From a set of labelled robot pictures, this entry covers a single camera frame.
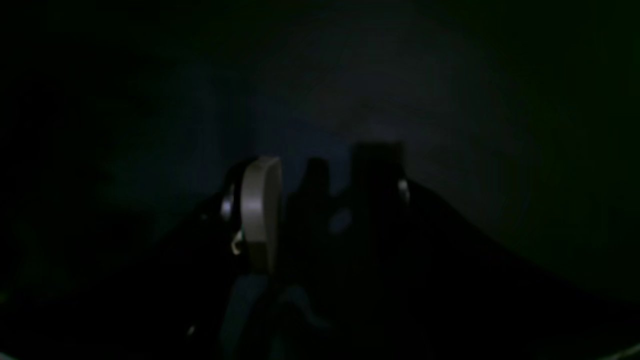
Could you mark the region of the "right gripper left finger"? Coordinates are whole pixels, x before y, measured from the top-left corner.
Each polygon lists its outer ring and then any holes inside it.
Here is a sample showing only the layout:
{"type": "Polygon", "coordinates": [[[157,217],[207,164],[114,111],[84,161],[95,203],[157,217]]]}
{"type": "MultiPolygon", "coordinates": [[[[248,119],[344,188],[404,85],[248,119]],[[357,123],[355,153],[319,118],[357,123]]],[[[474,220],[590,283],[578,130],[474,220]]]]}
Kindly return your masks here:
{"type": "Polygon", "coordinates": [[[261,156],[249,162],[240,186],[241,226],[235,251],[247,255],[253,272],[272,275],[275,271],[281,203],[281,159],[261,156]]]}

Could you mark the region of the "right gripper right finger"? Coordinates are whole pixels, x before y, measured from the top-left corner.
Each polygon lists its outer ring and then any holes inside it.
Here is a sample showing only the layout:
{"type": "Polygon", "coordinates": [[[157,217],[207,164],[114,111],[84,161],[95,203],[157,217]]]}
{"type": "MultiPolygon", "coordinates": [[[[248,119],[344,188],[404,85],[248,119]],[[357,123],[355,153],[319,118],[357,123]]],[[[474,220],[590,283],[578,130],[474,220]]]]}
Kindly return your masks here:
{"type": "Polygon", "coordinates": [[[350,148],[350,191],[372,272],[391,278],[405,237],[409,185],[399,142],[357,142],[350,148]]]}

